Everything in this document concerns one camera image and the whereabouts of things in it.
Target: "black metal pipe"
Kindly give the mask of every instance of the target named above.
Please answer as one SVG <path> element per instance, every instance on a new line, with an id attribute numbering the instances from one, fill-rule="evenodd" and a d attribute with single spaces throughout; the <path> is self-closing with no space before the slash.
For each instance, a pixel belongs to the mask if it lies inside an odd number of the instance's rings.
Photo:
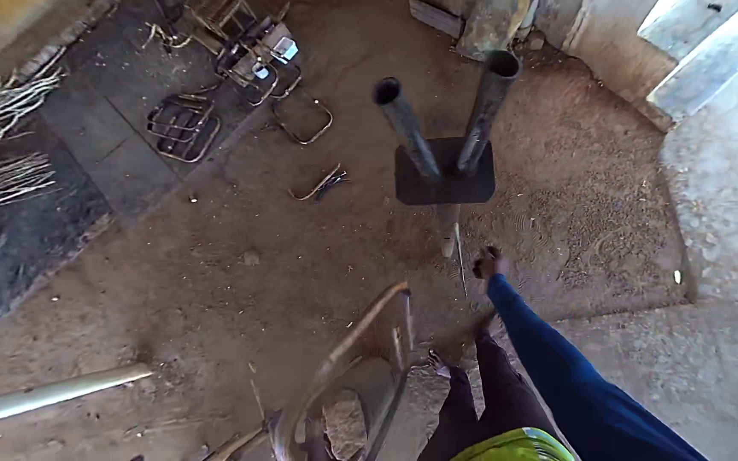
<path id="1" fill-rule="evenodd" d="M 440 168 L 435 162 L 435 155 L 431 152 L 429 143 L 423 139 L 420 121 L 417 120 L 412 105 L 406 100 L 400 81 L 394 77 L 386 77 L 378 82 L 372 92 L 372 100 L 381 108 L 386 120 L 395 129 L 400 145 L 404 146 L 406 154 L 412 159 L 423 180 L 438 182 L 441 176 Z"/>
<path id="2" fill-rule="evenodd" d="M 477 87 L 477 98 L 466 128 L 466 143 L 457 159 L 457 170 L 465 175 L 477 173 L 477 162 L 491 136 L 491 125 L 495 122 L 497 112 L 503 106 L 509 87 L 518 76 L 522 64 L 508 51 L 494 51 L 486 61 L 486 70 Z"/>

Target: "concrete floor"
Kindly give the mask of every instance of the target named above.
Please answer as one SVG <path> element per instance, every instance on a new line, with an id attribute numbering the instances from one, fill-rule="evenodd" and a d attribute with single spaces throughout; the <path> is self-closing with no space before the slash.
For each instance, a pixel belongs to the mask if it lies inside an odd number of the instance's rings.
<path id="1" fill-rule="evenodd" d="M 699 296 L 738 301 L 738 76 L 661 155 Z"/>
<path id="2" fill-rule="evenodd" d="M 394 75 L 426 136 L 460 135 L 479 64 L 451 53 L 404 1 L 293 3 L 287 21 L 307 56 L 306 89 L 335 114 L 331 131 L 304 148 L 254 114 L 161 209 L 96 239 L 1 320 L 0 393 L 133 359 L 157 373 L 1 421 L 0 459 L 195 459 L 203 444 L 258 425 L 250 379 L 265 406 L 284 406 L 396 280 L 412 283 L 421 349 L 460 352 L 486 306 L 481 284 L 471 280 L 465 301 L 431 210 L 395 201 L 396 141 L 369 93 Z M 548 320 L 684 303 L 672 273 L 688 268 L 658 174 L 661 141 L 581 62 L 528 54 L 495 123 L 498 192 L 464 209 L 467 251 L 501 246 Z M 286 193 L 338 162 L 353 182 L 320 204 Z M 247 251 L 258 265 L 243 264 Z"/>
<path id="3" fill-rule="evenodd" d="M 553 325 L 606 379 L 708 459 L 738 460 L 737 304 L 699 303 Z M 508 350 L 502 330 L 495 338 Z M 482 407 L 480 374 L 475 368 L 468 374 Z M 427 368 L 413 371 L 381 459 L 415 459 L 447 392 L 444 378 Z"/>

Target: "blue sleeve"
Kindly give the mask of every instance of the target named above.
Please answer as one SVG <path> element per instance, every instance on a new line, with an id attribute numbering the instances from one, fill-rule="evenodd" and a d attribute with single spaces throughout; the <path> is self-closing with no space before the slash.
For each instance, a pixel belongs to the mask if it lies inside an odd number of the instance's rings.
<path id="1" fill-rule="evenodd" d="M 580 458 L 706 461 L 615 385 L 529 308 L 506 278 L 489 281 L 489 298 L 554 421 Z"/>

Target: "dirt floor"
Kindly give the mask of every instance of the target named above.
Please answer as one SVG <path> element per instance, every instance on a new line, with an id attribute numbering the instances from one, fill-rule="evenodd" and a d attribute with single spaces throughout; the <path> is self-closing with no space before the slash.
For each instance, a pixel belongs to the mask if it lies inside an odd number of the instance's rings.
<path id="1" fill-rule="evenodd" d="M 480 64 L 402 0 L 293 3 L 287 22 L 303 85 L 333 127 L 304 148 L 257 113 L 157 212 L 111 228 L 0 320 L 0 393 L 136 358 L 157 370 L 1 421 L 0 459 L 193 460 L 258 425 L 250 380 L 266 407 L 284 406 L 384 287 L 410 280 L 421 345 L 461 341 L 486 308 L 481 283 L 464 299 L 456 263 L 440 256 L 434 213 L 396 202 L 397 141 L 370 99 L 396 76 L 427 137 L 462 135 Z M 661 141 L 581 62 L 528 53 L 495 124 L 498 191 L 463 209 L 466 267 L 480 246 L 500 246 L 548 320 L 683 302 Z M 287 193 L 338 162 L 352 182 L 320 204 Z"/>

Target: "green fabric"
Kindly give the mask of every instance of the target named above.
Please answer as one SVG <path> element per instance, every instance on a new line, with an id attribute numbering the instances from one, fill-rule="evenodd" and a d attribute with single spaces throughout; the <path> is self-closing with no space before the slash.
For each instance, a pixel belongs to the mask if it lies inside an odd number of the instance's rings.
<path id="1" fill-rule="evenodd" d="M 547 432 L 514 429 L 472 445 L 452 461 L 574 461 L 574 456 Z"/>

